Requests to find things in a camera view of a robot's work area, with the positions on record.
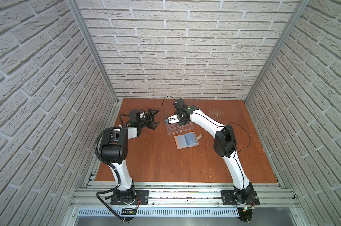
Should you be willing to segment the tan leather card holder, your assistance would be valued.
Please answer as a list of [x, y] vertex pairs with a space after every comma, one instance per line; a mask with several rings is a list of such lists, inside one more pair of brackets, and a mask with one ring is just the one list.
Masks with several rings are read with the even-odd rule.
[[202, 138], [202, 134], [196, 135], [194, 132], [189, 132], [184, 135], [175, 136], [175, 143], [177, 149], [184, 149], [189, 147], [195, 147], [199, 145], [199, 140]]

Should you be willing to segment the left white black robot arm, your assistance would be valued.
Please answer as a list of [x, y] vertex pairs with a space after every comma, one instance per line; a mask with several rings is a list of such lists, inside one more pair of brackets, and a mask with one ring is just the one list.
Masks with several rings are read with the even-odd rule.
[[104, 129], [96, 138], [94, 151], [97, 158], [106, 164], [116, 179], [115, 196], [135, 199], [136, 190], [126, 165], [128, 140], [140, 136], [143, 128], [155, 130], [159, 122], [154, 121], [158, 110], [131, 110], [127, 115], [129, 122], [118, 127]]

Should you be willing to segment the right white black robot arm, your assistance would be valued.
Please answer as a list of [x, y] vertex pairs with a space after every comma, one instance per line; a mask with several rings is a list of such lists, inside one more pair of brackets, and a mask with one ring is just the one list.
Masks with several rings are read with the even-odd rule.
[[175, 120], [178, 125], [184, 125], [189, 121], [198, 124], [214, 137], [214, 151], [225, 161], [234, 184], [235, 200], [244, 205], [252, 196], [254, 188], [247, 178], [239, 160], [237, 142], [231, 125], [223, 125], [208, 117], [195, 105], [188, 106], [179, 99], [173, 103], [176, 111]]

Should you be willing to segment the clear plastic organizer box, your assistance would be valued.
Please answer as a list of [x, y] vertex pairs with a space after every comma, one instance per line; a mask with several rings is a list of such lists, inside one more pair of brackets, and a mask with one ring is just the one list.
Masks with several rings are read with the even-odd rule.
[[178, 126], [178, 123], [169, 123], [169, 124], [166, 124], [166, 128], [167, 128], [169, 135], [174, 135], [174, 134], [193, 130], [194, 124], [191, 121], [189, 121], [187, 125], [183, 125], [183, 126]]

